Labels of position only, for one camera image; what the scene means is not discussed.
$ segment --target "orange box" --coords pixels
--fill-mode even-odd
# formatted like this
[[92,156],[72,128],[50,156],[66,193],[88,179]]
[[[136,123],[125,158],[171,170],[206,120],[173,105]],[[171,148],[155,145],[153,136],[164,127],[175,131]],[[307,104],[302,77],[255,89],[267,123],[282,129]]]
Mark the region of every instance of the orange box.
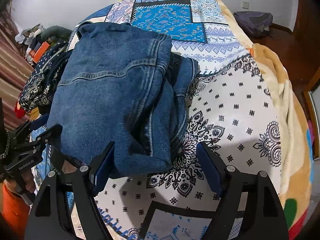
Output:
[[49,48],[50,44],[47,43],[46,41],[44,43],[42,43],[42,45],[40,46],[40,48],[37,50],[37,52],[35,53],[35,55],[33,56],[33,61],[35,63],[38,63],[39,59],[41,58],[41,56],[45,53],[45,51]]
[[36,52],[35,52],[33,49],[29,51],[29,55],[30,55],[31,57],[33,57],[35,54],[36,54]]

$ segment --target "beige blanket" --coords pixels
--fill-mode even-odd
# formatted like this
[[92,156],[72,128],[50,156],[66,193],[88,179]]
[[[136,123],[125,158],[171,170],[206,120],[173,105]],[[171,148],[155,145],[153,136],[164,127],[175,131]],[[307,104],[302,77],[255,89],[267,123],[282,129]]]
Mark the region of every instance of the beige blanket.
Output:
[[282,152],[279,198],[290,229],[290,238],[293,239],[302,227],[311,194],[313,161],[308,123],[277,54],[265,46],[253,44],[236,23],[230,10],[221,0],[218,3],[231,31],[254,57],[278,112]]

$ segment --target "green patch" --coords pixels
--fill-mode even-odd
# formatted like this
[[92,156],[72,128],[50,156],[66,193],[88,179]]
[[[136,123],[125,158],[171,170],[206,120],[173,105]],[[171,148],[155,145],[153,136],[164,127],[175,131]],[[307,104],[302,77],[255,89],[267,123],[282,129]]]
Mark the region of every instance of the green patch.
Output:
[[287,221],[288,229],[292,226],[294,218],[297,213],[297,201],[294,198],[289,198],[285,202],[284,206],[284,216]]

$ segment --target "dark purple backpack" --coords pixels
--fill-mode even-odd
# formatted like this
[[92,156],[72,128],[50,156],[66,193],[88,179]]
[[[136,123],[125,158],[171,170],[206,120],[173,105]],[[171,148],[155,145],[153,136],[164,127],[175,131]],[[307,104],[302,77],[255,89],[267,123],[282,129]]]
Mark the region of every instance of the dark purple backpack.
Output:
[[240,28],[249,37],[262,38],[269,35],[269,26],[273,20],[271,13],[244,11],[235,12],[233,15]]

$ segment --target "denim jeans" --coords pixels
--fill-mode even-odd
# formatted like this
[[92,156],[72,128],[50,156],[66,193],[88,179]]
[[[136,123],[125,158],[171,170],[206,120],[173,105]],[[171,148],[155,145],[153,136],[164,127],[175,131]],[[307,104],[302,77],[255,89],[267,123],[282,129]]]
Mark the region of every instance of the denim jeans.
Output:
[[47,124],[62,125],[61,152],[89,164],[115,141],[111,178],[169,170],[197,62],[172,54],[170,36],[128,24],[87,24],[78,33]]

